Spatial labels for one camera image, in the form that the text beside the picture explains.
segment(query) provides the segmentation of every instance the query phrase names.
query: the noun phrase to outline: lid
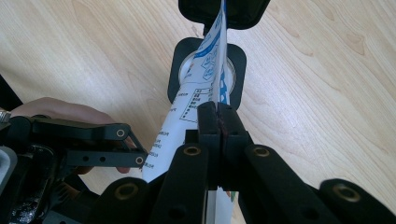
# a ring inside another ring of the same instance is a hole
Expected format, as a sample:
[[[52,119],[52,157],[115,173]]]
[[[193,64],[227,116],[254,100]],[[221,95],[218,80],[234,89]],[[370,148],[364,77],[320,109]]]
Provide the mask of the lid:
[[[227,0],[227,27],[245,30],[255,26],[270,0]],[[221,0],[178,0],[178,9],[190,21],[210,27],[219,14]]]

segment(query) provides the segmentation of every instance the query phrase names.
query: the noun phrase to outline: human hand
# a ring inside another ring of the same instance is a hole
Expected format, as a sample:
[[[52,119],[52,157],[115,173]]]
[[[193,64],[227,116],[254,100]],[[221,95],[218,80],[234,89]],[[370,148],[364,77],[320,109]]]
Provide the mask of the human hand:
[[[68,119],[79,122],[86,122],[92,124],[110,124],[117,123],[108,114],[100,112],[92,107],[86,105],[70,104],[65,101],[44,97],[38,100],[34,100],[27,104],[21,105],[11,111],[11,117],[16,116],[28,116],[34,115],[46,115],[52,119]],[[125,143],[132,147],[134,143],[129,137],[125,140]],[[83,175],[88,173],[92,167],[78,167],[77,173]],[[126,174],[130,171],[127,167],[117,167],[117,170]]]

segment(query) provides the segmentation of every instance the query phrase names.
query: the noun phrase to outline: wood grain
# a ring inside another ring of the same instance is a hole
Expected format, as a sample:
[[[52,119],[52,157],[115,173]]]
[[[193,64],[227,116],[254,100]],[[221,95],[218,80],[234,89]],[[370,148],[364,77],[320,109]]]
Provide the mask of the wood grain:
[[[344,178],[396,213],[394,24],[395,1],[273,0],[258,25],[228,38],[247,55],[238,113],[254,141],[306,183]],[[0,74],[24,102],[90,105],[150,148],[170,107],[175,45],[202,30],[176,0],[5,0]],[[119,177],[95,168],[84,179],[101,192]]]

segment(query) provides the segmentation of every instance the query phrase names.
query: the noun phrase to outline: light wood surface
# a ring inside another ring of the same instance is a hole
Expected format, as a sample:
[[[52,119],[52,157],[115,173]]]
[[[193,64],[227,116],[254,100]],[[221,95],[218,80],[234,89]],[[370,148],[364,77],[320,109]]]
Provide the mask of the light wood surface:
[[[390,0],[273,0],[254,28],[228,32],[247,55],[238,113],[254,141],[306,183],[350,180],[394,213],[395,24]],[[170,108],[174,47],[202,30],[176,0],[4,0],[0,74],[24,102],[90,105],[132,125],[150,149]],[[101,192],[119,177],[95,168],[84,179]]]

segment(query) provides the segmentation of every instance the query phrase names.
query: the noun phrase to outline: white paper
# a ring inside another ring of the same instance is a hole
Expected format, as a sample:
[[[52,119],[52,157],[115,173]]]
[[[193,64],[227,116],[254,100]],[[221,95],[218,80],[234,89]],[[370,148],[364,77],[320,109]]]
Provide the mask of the white paper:
[[[225,3],[221,1],[219,15],[196,51],[187,75],[180,81],[180,90],[163,123],[157,139],[143,166],[143,179],[150,182],[165,173],[178,147],[183,145],[186,130],[197,129],[198,105],[214,101],[230,103],[232,77],[226,77],[227,27]],[[230,223],[233,203],[230,192],[219,189],[212,193],[214,220],[208,223]]]

